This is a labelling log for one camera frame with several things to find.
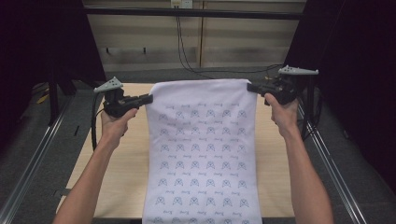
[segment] wrist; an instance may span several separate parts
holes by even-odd
[[[291,124],[289,127],[281,129],[280,134],[283,136],[283,138],[285,138],[285,140],[291,138],[301,138],[300,130],[297,124]]]
[[[295,151],[296,148],[304,148],[304,142],[297,125],[287,129],[286,133],[282,136],[285,139],[286,149],[288,151]]]
[[[98,142],[98,145],[95,149],[98,151],[105,151],[108,152],[109,155],[113,153],[113,151],[117,148],[119,143],[115,143],[111,138],[106,138],[104,136],[101,137],[101,139]]]

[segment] cable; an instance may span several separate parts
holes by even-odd
[[[96,117],[98,117],[98,115],[103,111],[104,109],[100,109],[97,113],[96,113]]]
[[[95,150],[96,146],[97,146],[97,142],[96,142],[96,116],[99,114],[96,113],[95,114],[95,110],[96,110],[96,101],[98,98],[99,93],[96,93],[93,96],[93,101],[92,101],[92,116],[91,116],[91,139],[92,139],[92,149]]]
[[[306,100],[304,98],[304,96],[299,93],[299,97],[301,99],[300,103],[303,105],[304,111],[307,111],[307,103]],[[318,95],[314,94],[314,103],[315,103],[315,99],[318,98],[317,104],[316,104],[316,108],[315,108],[315,112],[314,115],[312,116],[312,120],[311,121],[311,131],[309,131],[306,135],[304,135],[304,130],[301,131],[301,135],[303,138],[303,141],[305,141],[305,139],[307,139],[309,137],[309,135],[314,132],[319,124],[320,121],[320,115],[321,115],[321,110],[322,110],[322,104],[323,104],[323,95],[321,94],[321,92]],[[309,118],[307,117],[307,113],[304,113],[304,118],[303,119],[298,119],[298,122],[303,122],[303,128],[304,128],[304,124],[306,124],[308,122]]]
[[[187,66],[183,63],[182,59],[181,59],[181,53],[183,52],[183,56],[184,56],[184,60],[187,64]],[[187,55],[186,55],[186,51],[184,50],[184,42],[183,42],[183,37],[182,37],[182,33],[181,33],[181,23],[180,23],[180,17],[177,17],[177,52],[178,52],[178,58],[180,60],[181,65],[184,67],[184,69],[186,69],[189,72],[193,72],[194,74],[201,76],[201,77],[206,77],[206,78],[210,78],[210,79],[214,79],[213,77],[210,76],[205,76],[203,75],[203,73],[236,73],[236,74],[252,74],[252,73],[262,73],[265,72],[267,75],[267,78],[269,79],[269,74],[268,71],[271,69],[274,69],[280,65],[283,64],[272,64],[269,65],[267,67],[265,67],[265,69],[262,70],[256,70],[256,71],[232,71],[232,70],[206,70],[206,71],[196,71],[194,70],[190,64],[189,61],[187,60]]]

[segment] light wood surface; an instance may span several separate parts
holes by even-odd
[[[124,84],[125,95],[149,93],[153,84]],[[256,160],[260,204],[263,217],[293,217],[290,174],[283,139],[271,121],[271,107],[258,97],[256,113]],[[101,120],[97,120],[97,137]],[[92,154],[91,133],[78,157],[67,188],[77,182]],[[96,207],[96,217],[141,218],[149,174],[149,128],[146,108],[140,107],[129,121],[107,168]]]

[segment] white cloth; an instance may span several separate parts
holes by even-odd
[[[245,79],[154,85],[146,105],[149,173],[143,223],[262,223],[257,94]]]

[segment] aluminum rail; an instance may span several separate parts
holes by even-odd
[[[298,21],[303,13],[298,12],[265,12],[236,11],[188,8],[156,8],[156,7],[38,7],[36,12],[61,12],[66,14],[80,13],[90,15],[124,15],[124,16],[170,16],[170,17],[206,17],[206,18],[237,18],[262,20]]]
[[[300,115],[304,116],[304,110],[299,104],[298,111]],[[361,211],[359,204],[357,203],[355,197],[352,195],[347,183],[342,177],[337,165],[332,159],[329,149],[327,149],[324,141],[316,128],[313,127],[310,120],[307,122],[307,129],[310,132],[312,140],[318,150],[319,156],[322,158],[323,163],[329,172],[329,175],[334,183],[337,191],[348,211],[353,223],[355,224],[367,224],[368,222],[364,218],[363,212]]]
[[[12,222],[12,219],[15,217],[19,206],[25,196],[27,190],[30,187],[30,184],[35,177],[35,174],[44,160],[45,155],[49,149],[50,143],[52,142],[53,137],[58,132],[59,127],[64,119],[64,114],[67,108],[70,106],[73,101],[74,96],[69,96],[64,103],[64,106],[59,114],[58,118],[53,122],[51,126],[48,127],[46,133],[41,139],[40,144],[35,150],[35,154],[27,165],[25,171],[23,172],[18,184],[12,190],[10,195],[8,196],[6,202],[4,203],[3,208],[0,211],[0,223],[1,224],[9,224]]]

